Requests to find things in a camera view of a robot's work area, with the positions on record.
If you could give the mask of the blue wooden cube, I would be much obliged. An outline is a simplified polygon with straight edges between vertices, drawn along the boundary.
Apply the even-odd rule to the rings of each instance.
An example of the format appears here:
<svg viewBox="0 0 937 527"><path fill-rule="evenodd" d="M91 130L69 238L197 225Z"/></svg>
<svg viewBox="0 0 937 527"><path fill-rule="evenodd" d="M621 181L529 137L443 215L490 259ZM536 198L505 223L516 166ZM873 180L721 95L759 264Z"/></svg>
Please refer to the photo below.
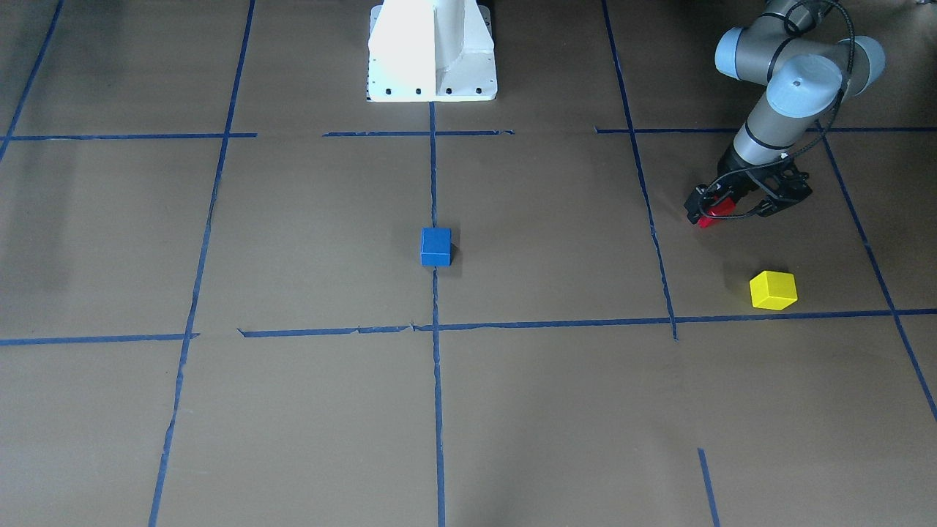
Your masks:
<svg viewBox="0 0 937 527"><path fill-rule="evenodd" d="M419 263L426 267L452 265L452 230L448 228L424 227L419 234Z"/></svg>

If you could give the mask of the yellow wooden cube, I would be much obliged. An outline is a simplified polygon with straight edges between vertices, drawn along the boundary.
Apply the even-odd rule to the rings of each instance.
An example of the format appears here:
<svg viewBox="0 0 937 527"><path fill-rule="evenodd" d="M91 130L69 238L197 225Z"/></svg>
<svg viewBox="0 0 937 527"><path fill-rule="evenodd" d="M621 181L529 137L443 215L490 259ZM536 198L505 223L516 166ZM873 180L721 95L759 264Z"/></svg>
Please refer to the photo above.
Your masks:
<svg viewBox="0 0 937 527"><path fill-rule="evenodd" d="M764 310L785 310L799 300L794 275L764 270L749 280L750 303Z"/></svg>

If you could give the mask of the red wooden cube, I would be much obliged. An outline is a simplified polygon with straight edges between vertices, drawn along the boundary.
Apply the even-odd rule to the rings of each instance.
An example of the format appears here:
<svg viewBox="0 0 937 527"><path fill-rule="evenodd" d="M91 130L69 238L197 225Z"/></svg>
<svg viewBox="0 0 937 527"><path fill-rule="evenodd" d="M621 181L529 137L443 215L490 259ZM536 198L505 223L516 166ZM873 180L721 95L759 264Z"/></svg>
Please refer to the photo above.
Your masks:
<svg viewBox="0 0 937 527"><path fill-rule="evenodd" d="M707 206L706 209L703 210L697 225L701 229L706 229L718 223L724 217L732 216L735 210L735 200L731 197L724 197L722 200L714 201L713 204L710 204L710 206Z"/></svg>

